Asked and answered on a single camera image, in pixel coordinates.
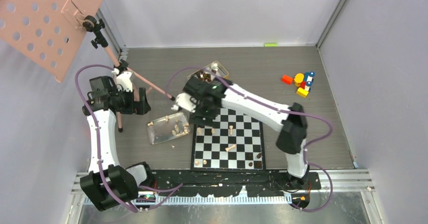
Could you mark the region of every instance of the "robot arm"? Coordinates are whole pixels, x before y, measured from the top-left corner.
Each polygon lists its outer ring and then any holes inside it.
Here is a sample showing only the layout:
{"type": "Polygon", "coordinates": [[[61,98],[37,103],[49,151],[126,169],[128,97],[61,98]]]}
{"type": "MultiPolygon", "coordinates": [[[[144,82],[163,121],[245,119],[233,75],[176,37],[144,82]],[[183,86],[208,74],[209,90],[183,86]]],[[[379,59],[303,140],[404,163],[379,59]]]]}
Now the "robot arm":
{"type": "Polygon", "coordinates": [[[138,196],[138,186],[151,181],[150,169],[146,163],[138,163],[127,169],[120,166],[115,140],[116,113],[144,115],[150,111],[145,98],[145,89],[139,89],[139,101],[134,101],[131,76],[126,71],[126,62],[116,67],[113,74],[117,75],[116,82],[111,77],[102,76],[90,79],[92,91],[88,93],[87,103],[94,112],[99,126],[99,142],[94,118],[88,109],[83,106],[83,113],[87,116],[91,131],[91,160],[89,174],[81,178],[80,186],[100,210],[106,210],[118,205],[110,196],[100,177],[98,166],[98,151],[101,152],[102,171],[110,188],[123,201],[130,201],[138,196]]]}
{"type": "Polygon", "coordinates": [[[279,132],[277,147],[285,152],[288,173],[295,186],[303,185],[308,166],[303,159],[303,147],[306,144],[307,121],[304,116],[296,116],[287,111],[303,112],[303,107],[279,104],[254,95],[239,85],[227,81],[227,88],[218,80],[211,83],[192,77],[183,91],[176,97],[173,109],[183,108],[190,111],[189,122],[198,125],[220,127],[213,119],[220,107],[234,109],[249,115],[279,132]],[[274,106],[273,110],[264,105],[274,106]]]}

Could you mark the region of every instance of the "wooden floor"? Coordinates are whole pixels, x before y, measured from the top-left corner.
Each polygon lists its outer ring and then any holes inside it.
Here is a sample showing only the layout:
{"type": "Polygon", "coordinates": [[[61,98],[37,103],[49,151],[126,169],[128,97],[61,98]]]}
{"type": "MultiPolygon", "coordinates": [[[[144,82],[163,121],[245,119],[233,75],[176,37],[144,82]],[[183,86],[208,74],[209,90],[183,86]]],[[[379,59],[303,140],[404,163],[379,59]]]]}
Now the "wooden floor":
{"type": "MultiPolygon", "coordinates": [[[[130,68],[160,88],[178,70],[187,66],[203,67],[219,61],[230,73],[230,80],[266,99],[291,105],[303,105],[305,112],[322,116],[334,125],[331,137],[309,147],[308,161],[325,168],[353,168],[342,123],[333,101],[326,73],[315,47],[227,47],[227,48],[133,48],[127,62],[130,68]],[[296,94],[296,87],[281,82],[283,74],[315,71],[311,92],[307,98],[296,94]]],[[[177,95],[195,70],[178,74],[168,92],[177,95]]],[[[135,79],[137,87],[146,87],[135,79]]],[[[171,101],[157,91],[151,91],[148,102],[152,110],[144,116],[123,116],[123,133],[116,132],[116,146],[122,166],[147,162],[152,169],[189,169],[192,149],[191,135],[169,142],[151,145],[146,124],[170,115],[171,101]]],[[[326,133],[325,123],[308,119],[308,140],[326,133]]],[[[278,133],[264,127],[266,164],[268,169],[286,168],[282,151],[275,146],[278,133]]]]}

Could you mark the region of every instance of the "white wall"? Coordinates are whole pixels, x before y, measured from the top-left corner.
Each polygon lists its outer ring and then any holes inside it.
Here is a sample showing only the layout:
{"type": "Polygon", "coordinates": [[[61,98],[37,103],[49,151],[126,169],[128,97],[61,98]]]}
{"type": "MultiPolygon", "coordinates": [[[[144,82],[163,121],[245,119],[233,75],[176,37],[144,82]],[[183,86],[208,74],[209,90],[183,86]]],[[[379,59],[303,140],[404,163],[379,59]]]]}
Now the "white wall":
{"type": "MultiPolygon", "coordinates": [[[[74,75],[84,65],[113,63],[87,34],[64,81],[0,39],[0,223],[59,224],[77,171],[86,171],[90,132],[74,75]]],[[[88,79],[108,72],[89,69],[88,79]]]]}
{"type": "Polygon", "coordinates": [[[428,0],[349,0],[321,52],[388,223],[426,223],[428,0]]]}
{"type": "Polygon", "coordinates": [[[315,45],[339,0],[105,0],[128,47],[315,45]]]}

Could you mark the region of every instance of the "chess piece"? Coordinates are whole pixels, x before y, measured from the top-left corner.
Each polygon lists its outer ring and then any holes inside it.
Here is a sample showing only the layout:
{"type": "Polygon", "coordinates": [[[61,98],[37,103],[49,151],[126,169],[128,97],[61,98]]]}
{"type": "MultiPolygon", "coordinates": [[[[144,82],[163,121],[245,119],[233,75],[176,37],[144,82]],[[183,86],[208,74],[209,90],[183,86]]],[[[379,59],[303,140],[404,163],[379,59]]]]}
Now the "chess piece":
{"type": "Polygon", "coordinates": [[[236,147],[236,144],[233,144],[230,147],[225,148],[226,152],[229,152],[231,149],[234,149],[236,147]]]}

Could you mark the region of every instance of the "metal tray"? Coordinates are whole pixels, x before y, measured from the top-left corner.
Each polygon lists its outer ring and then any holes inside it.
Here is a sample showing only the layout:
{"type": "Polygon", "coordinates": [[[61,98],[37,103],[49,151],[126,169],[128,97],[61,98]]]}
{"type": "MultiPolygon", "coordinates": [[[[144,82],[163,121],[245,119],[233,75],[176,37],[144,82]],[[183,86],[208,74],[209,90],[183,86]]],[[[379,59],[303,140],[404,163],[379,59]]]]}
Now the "metal tray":
{"type": "MultiPolygon", "coordinates": [[[[229,72],[225,69],[225,67],[223,67],[223,65],[221,65],[219,63],[219,61],[214,61],[210,64],[208,64],[207,66],[201,68],[200,70],[204,70],[204,71],[209,71],[211,72],[211,70],[215,70],[216,71],[216,75],[220,76],[222,78],[225,79],[229,79],[229,72]]],[[[195,76],[200,70],[194,72],[193,74],[187,76],[187,79],[190,79],[190,77],[195,76]]]]}
{"type": "Polygon", "coordinates": [[[189,125],[189,122],[182,112],[169,115],[168,118],[168,122],[165,117],[161,117],[153,120],[153,125],[147,125],[148,137],[152,145],[188,135],[192,131],[190,126],[188,126],[188,132],[184,133],[184,125],[189,125]],[[176,130],[175,125],[179,129],[176,135],[173,134],[173,130],[176,130]]]}

